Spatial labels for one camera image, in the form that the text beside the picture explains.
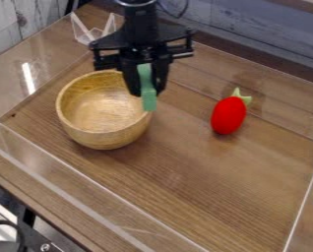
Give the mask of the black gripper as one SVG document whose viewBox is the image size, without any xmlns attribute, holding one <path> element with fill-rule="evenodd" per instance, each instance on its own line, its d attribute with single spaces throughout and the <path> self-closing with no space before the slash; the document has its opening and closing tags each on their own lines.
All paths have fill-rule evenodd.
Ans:
<svg viewBox="0 0 313 252">
<path fill-rule="evenodd" d="M 152 62 L 152 86 L 159 95 L 165 89 L 172 60 L 194 55 L 195 31 L 160 22 L 156 3 L 119 5 L 123 7 L 120 28 L 88 45 L 93 53 L 93 67 L 96 70 L 121 68 L 129 94 L 140 96 L 136 64 Z"/>
</svg>

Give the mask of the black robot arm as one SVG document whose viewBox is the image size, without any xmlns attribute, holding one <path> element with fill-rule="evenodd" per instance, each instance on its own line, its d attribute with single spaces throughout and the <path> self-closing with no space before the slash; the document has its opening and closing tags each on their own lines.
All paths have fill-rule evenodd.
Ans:
<svg viewBox="0 0 313 252">
<path fill-rule="evenodd" d="M 96 71 L 116 68 L 131 95 L 141 96 L 137 66 L 151 64 L 156 94 L 164 91 L 169 65 L 194 55 L 195 32 L 181 25 L 159 21 L 157 0 L 116 0 L 123 7 L 123 24 L 111 34 L 89 42 Z"/>
</svg>

